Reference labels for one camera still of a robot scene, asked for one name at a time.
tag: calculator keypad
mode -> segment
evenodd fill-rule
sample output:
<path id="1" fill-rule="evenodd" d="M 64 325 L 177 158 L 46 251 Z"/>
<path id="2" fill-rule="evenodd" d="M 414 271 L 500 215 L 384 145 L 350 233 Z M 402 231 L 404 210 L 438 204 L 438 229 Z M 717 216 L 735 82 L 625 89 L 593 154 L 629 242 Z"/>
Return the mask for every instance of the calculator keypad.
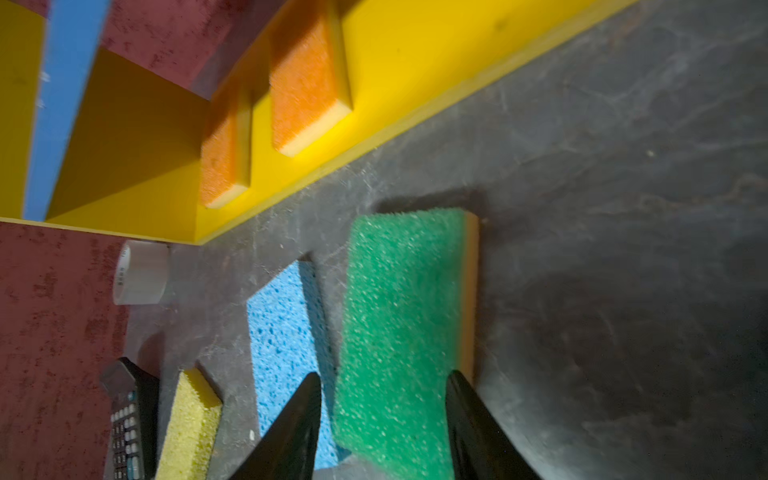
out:
<path id="1" fill-rule="evenodd" d="M 138 407 L 131 392 L 127 405 L 113 406 L 111 421 L 112 463 L 116 480 L 142 480 L 144 477 L 139 452 Z"/>

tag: red textured surface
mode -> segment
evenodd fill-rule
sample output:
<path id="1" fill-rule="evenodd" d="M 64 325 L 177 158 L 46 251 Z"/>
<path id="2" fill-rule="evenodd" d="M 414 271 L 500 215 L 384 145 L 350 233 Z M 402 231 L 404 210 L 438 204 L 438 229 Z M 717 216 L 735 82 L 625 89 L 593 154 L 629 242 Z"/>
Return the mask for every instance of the red textured surface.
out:
<path id="1" fill-rule="evenodd" d="M 12 0 L 46 16 L 51 0 Z M 102 45 L 189 88 L 250 0 L 114 0 Z"/>
<path id="2" fill-rule="evenodd" d="M 111 300 L 122 239 L 0 223 L 0 478 L 101 478 L 128 310 Z"/>

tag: sponge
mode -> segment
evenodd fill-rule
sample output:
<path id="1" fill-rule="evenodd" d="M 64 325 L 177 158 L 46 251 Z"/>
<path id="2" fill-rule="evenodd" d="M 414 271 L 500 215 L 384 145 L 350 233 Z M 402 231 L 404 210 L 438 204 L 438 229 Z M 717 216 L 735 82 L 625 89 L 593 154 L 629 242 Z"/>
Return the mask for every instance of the sponge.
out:
<path id="1" fill-rule="evenodd" d="M 266 434 L 304 377 L 319 372 L 323 402 L 315 468 L 338 465 L 328 409 L 333 401 L 333 361 L 312 264 L 289 265 L 248 300 L 247 312 L 259 433 Z"/>
<path id="2" fill-rule="evenodd" d="M 200 204 L 221 208 L 250 186 L 250 94 L 237 79 L 211 101 L 200 151 Z"/>
<path id="3" fill-rule="evenodd" d="M 445 381 L 472 377 L 477 259 L 463 210 L 353 224 L 333 431 L 399 478 L 452 478 Z"/>
<path id="4" fill-rule="evenodd" d="M 352 111 L 334 0 L 288 5 L 270 40 L 272 143 L 294 157 Z"/>
<path id="5" fill-rule="evenodd" d="M 155 480 L 205 480 L 221 400 L 198 369 L 179 375 Z"/>

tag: blue sponge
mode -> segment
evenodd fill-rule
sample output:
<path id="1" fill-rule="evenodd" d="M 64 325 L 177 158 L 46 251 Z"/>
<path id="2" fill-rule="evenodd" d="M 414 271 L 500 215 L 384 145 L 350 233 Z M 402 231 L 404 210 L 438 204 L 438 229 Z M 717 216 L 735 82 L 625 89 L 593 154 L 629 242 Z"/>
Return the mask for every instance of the blue sponge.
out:
<path id="1" fill-rule="evenodd" d="M 294 262 L 248 299 L 248 330 L 261 436 L 309 372 L 323 381 L 315 469 L 338 465 L 328 405 L 334 375 L 323 305 L 310 262 Z"/>

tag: white cylinder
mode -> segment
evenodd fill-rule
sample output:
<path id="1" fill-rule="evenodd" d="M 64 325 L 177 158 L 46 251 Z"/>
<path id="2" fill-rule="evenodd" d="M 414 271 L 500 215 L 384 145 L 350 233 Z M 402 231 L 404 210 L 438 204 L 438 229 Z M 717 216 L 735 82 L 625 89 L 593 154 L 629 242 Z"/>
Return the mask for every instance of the white cylinder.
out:
<path id="1" fill-rule="evenodd" d="M 168 281 L 168 245 L 126 240 L 114 272 L 115 305 L 157 303 Z"/>

